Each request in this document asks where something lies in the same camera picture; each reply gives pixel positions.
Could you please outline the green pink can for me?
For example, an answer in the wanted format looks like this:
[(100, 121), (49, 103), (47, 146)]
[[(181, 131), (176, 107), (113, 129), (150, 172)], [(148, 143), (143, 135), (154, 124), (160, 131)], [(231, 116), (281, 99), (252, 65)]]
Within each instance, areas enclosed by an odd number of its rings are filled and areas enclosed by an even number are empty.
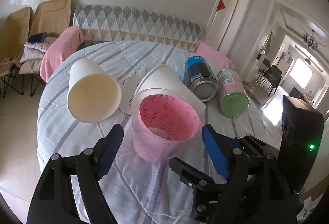
[(249, 107), (249, 98), (237, 72), (232, 68), (224, 68), (218, 73), (217, 80), (222, 113), (230, 118), (243, 114)]

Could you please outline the chandelier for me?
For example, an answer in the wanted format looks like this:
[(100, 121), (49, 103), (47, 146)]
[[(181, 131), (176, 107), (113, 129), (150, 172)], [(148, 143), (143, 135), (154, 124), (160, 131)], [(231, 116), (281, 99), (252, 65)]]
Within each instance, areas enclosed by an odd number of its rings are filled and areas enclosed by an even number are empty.
[(310, 35), (308, 33), (305, 33), (302, 36), (302, 40), (309, 49), (311, 49), (312, 51), (317, 51), (318, 44), (317, 44), (316, 40), (313, 38), (314, 33), (315, 33), (315, 30), (312, 30), (312, 33)]

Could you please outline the white paper cup right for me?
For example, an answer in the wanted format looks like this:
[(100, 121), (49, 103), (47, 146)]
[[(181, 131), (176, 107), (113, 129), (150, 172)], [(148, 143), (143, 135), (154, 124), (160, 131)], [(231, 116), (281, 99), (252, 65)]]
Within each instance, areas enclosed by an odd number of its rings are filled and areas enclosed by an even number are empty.
[(183, 97), (201, 117), (205, 114), (206, 105), (166, 66), (159, 65), (150, 70), (137, 85), (136, 97), (141, 91), (157, 90), (158, 94)]

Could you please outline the striped light blue tablecloth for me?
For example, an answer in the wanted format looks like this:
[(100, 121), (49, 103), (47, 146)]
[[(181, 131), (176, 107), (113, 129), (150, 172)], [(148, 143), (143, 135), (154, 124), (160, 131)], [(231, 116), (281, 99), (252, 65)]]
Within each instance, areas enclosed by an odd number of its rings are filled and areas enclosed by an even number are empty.
[(82, 58), (95, 61), (116, 79), (131, 101), (142, 77), (158, 65), (166, 65), (180, 79), (189, 51), (156, 42), (122, 41), (87, 47), (67, 58), (52, 74), (42, 93), (37, 120), (37, 157), (40, 167), (59, 153), (74, 156), (107, 135), (114, 124), (124, 128), (124, 140), (109, 173), (100, 181), (103, 194), (118, 223), (190, 223), (192, 190), (167, 163), (140, 158), (133, 148), (129, 113), (117, 110), (96, 124), (75, 120), (66, 97), (73, 63)]

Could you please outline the dark dining chairs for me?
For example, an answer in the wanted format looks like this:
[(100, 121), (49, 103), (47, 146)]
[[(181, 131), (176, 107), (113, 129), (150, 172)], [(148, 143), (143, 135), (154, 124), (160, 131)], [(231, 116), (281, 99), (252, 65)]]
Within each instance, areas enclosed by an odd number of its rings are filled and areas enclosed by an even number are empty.
[(271, 65), (268, 59), (264, 59), (262, 65), (264, 65), (264, 68), (260, 67), (258, 70), (260, 74), (256, 79), (256, 85), (263, 86), (268, 82), (267, 93), (270, 96), (272, 91), (276, 93), (277, 87), (282, 80), (282, 72), (276, 65)]

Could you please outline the tan folding chair right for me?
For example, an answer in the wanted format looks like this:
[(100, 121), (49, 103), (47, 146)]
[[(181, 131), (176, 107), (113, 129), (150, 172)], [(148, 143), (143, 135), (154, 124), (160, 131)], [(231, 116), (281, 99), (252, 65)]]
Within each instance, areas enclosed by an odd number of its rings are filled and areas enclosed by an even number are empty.
[(29, 35), (47, 32), (51, 37), (59, 37), (69, 27), (71, 0), (51, 0), (38, 5)]

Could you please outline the blue black can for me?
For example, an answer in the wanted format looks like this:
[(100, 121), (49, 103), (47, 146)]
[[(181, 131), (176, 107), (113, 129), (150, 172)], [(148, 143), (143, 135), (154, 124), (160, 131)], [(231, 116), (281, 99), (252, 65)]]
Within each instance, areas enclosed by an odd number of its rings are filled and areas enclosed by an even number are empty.
[(201, 56), (192, 56), (185, 62), (185, 83), (202, 102), (214, 99), (219, 91), (218, 81)]

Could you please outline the white door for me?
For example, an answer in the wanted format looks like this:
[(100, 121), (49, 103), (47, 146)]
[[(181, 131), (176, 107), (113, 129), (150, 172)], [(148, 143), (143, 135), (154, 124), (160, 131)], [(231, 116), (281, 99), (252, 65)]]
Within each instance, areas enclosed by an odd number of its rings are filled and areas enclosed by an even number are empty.
[(251, 0), (216, 0), (204, 40), (215, 50), (229, 55), (243, 25)]

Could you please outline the pink plastic cup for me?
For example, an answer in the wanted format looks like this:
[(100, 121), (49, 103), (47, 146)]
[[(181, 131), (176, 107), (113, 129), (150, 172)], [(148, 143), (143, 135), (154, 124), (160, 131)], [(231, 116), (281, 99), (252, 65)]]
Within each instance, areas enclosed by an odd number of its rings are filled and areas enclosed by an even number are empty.
[(185, 97), (148, 89), (132, 101), (133, 147), (148, 162), (164, 162), (204, 126)]

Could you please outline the tan folding chair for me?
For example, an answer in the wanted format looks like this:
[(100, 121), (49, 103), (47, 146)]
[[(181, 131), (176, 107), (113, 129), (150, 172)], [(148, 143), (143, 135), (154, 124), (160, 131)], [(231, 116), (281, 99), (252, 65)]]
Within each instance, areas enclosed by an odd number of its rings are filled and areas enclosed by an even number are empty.
[(4, 24), (1, 37), (1, 95), (6, 96), (8, 88), (20, 95), (24, 90), (18, 90), (10, 84), (15, 79), (20, 68), (20, 58), (23, 53), (24, 44), (27, 42), (30, 32), (31, 7), (24, 7), (11, 13)]
[(59, 37), (69, 27), (71, 0), (51, 0), (38, 5), (29, 35), (47, 32), (51, 37)]

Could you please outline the white paper cup left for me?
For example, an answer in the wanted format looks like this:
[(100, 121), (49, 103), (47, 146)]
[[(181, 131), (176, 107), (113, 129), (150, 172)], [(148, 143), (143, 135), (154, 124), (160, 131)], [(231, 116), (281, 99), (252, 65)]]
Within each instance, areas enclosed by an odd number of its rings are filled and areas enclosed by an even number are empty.
[(99, 123), (119, 107), (122, 90), (95, 61), (82, 58), (70, 69), (66, 98), (71, 116), (83, 123)]

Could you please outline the triangle patterned sofa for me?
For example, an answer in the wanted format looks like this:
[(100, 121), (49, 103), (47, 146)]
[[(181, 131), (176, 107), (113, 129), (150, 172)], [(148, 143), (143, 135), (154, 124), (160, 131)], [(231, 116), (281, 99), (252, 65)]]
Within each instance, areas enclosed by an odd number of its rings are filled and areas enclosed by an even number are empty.
[(193, 51), (202, 39), (199, 24), (178, 17), (127, 6), (78, 5), (73, 25), (84, 47), (101, 42), (149, 41)]

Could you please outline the tan folding chair left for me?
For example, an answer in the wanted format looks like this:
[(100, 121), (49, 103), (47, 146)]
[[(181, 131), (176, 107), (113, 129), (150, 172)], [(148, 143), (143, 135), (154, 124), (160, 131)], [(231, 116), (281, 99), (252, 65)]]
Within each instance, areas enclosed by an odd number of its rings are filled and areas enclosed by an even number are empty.
[(20, 58), (23, 53), (24, 44), (27, 42), (30, 32), (31, 7), (24, 7), (11, 13), (4, 24), (1, 37), (1, 95), (6, 96), (8, 88), (20, 95), (24, 90), (18, 90), (10, 84), (15, 79), (20, 68)]

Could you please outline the white paper cup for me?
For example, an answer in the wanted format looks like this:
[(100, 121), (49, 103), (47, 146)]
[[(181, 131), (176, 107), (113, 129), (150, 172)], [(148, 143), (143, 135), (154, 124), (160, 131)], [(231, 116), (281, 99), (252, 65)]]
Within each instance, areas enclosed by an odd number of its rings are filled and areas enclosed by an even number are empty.
[(66, 98), (71, 116), (83, 123), (99, 123), (119, 107), (122, 90), (95, 61), (82, 58), (70, 69)]
[(158, 94), (183, 97), (201, 117), (205, 114), (206, 105), (166, 66), (159, 65), (150, 70), (137, 85), (136, 97), (141, 91), (157, 90)]

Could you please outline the stack of cushions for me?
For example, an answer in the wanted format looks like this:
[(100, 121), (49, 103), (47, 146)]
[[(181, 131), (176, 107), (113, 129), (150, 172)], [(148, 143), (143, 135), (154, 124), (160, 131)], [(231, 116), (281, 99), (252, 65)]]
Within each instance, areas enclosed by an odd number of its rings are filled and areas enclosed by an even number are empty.
[(19, 73), (38, 74), (46, 51), (56, 40), (56, 37), (49, 36), (47, 32), (31, 35), (23, 46)]

